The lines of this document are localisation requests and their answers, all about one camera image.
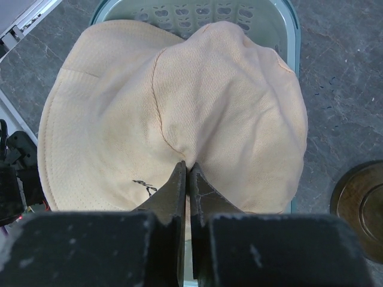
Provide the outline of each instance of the gray marble floor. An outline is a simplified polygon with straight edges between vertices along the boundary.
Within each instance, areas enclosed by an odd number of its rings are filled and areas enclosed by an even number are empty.
[[[328,213],[348,169],[383,159],[383,1],[291,1],[302,27],[300,84],[309,118],[297,211]],[[98,2],[63,0],[0,63],[0,88],[35,133],[56,74]],[[383,265],[369,265],[383,286]]]

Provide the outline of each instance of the embroidered logo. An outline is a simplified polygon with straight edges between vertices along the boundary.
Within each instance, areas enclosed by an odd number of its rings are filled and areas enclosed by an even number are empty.
[[[133,181],[133,182],[136,182],[137,184],[141,184],[144,187],[146,187],[146,191],[149,193],[149,197],[151,197],[150,190],[157,191],[157,188],[153,187],[151,184],[147,184],[144,181]]]

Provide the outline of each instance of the purple wire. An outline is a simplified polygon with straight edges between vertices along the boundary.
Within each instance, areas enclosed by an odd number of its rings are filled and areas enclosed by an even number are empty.
[[[2,232],[4,233],[5,236],[8,236],[8,231],[7,231],[7,229],[5,228],[5,226],[2,226],[2,227],[1,227],[1,230],[2,230]]]

